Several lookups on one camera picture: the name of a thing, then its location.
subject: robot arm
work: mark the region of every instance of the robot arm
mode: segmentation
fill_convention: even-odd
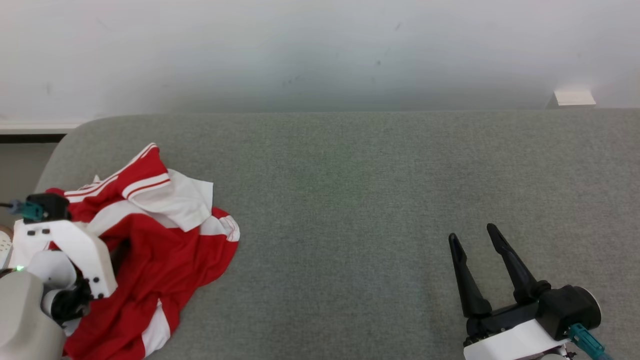
[[[588,332],[601,322],[600,306],[595,298],[578,286],[552,289],[547,281],[537,281],[498,228],[488,224],[487,231],[509,272],[516,304],[492,309],[467,267],[467,255],[458,237],[449,235],[462,312],[467,318],[465,359],[572,358],[575,354],[568,354],[565,348],[569,341],[593,359],[600,359],[604,347]],[[572,336],[581,329],[584,331],[580,336]]]
[[[59,360],[64,327],[77,325],[89,301],[111,296],[117,283],[107,246],[70,221],[65,198],[46,193],[27,200],[14,245],[53,243],[59,250],[36,252],[26,268],[0,278],[0,360]]]

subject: red and white jersey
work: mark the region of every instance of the red and white jersey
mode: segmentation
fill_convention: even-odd
[[[118,288],[91,302],[91,312],[69,336],[73,360],[143,359],[176,330],[194,291],[227,269],[240,232],[212,207],[213,184],[168,170],[152,143],[104,180],[63,192],[75,222],[109,250],[129,240]]]

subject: couch cushion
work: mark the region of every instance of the couch cushion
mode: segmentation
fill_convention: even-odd
[[[449,233],[494,309],[514,303],[488,222],[538,279],[593,293],[614,358],[637,352],[640,110],[117,117],[66,136],[38,190],[149,142],[242,232],[153,360],[463,359]]]

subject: white stripe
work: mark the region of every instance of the white stripe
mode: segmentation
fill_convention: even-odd
[[[167,229],[177,229],[177,228],[179,228],[178,224],[176,224],[173,220],[171,220],[165,214],[149,212],[149,216],[154,218],[155,221],[159,222],[160,225],[164,226]]]
[[[84,191],[84,190],[89,190],[89,189],[95,188],[96,186],[98,186],[100,184],[102,184],[102,181],[100,180],[98,175],[94,175],[93,176],[93,182],[91,184],[86,184],[83,187],[81,187],[80,189],[74,190],[74,191],[80,192],[80,191]]]
[[[158,184],[158,185],[155,185],[155,186],[149,186],[148,188],[144,188],[144,189],[133,190],[131,192],[131,194],[129,194],[129,200],[131,200],[131,198],[133,198],[134,196],[136,196],[138,194],[145,193],[147,191],[151,191],[151,190],[155,190],[155,189],[160,189],[160,188],[165,187],[165,186],[167,186],[169,184],[171,184],[171,181],[166,181],[166,182],[164,182],[162,184]]]
[[[90,186],[90,188],[96,188],[98,186],[100,186],[102,183],[111,180],[111,178],[117,176],[119,173],[123,172],[127,167],[129,167],[129,165],[133,164],[134,162],[136,162],[138,159],[143,158],[147,155],[147,153],[149,151],[151,151],[151,149],[157,147],[156,144],[154,143],[150,143],[149,145],[147,145],[144,149],[142,149],[142,151],[140,151],[138,153],[138,155],[135,155],[133,157],[133,159],[131,159],[130,162],[128,162],[128,164],[125,165],[125,167],[121,168],[120,170],[116,171],[115,173],[113,173],[111,176],[109,176],[108,178],[106,178],[105,180],[99,181],[98,183],[92,184],[93,186]],[[89,193],[86,193],[87,189],[83,189],[83,190],[75,190],[75,191],[70,191],[70,192],[65,192],[65,196],[70,196],[70,195],[89,195]]]
[[[146,211],[140,209],[131,202],[122,200],[114,202],[113,204],[98,211],[98,213],[93,217],[93,220],[91,220],[91,222],[86,226],[86,229],[90,233],[100,236],[130,214],[148,215]]]
[[[154,312],[149,326],[142,332],[142,343],[145,345],[145,357],[160,349],[171,337],[171,329],[166,315],[162,310],[162,302],[158,299],[156,311]]]
[[[159,183],[160,181],[164,181],[169,179],[169,174],[164,173],[164,174],[160,174],[158,176],[153,176],[153,177],[149,177],[147,179],[142,179],[140,181],[136,181],[133,184],[130,184],[129,186],[127,186],[126,188],[124,188],[124,190],[122,190],[122,197],[123,198],[128,198],[129,195],[136,191],[138,188],[141,188],[143,186],[148,186],[148,185],[153,185],[155,183]]]
[[[69,200],[69,202],[81,202],[82,200],[84,200],[85,197],[89,197],[89,196],[98,196],[99,193],[101,193],[107,186],[109,186],[110,183],[116,181],[116,179],[118,179],[118,176],[114,176],[111,177],[109,179],[107,179],[104,182],[104,186],[102,188],[99,188],[98,190],[95,190],[93,192],[87,193],[85,195],[69,195],[68,192],[65,192],[65,196],[67,197],[67,200]]]

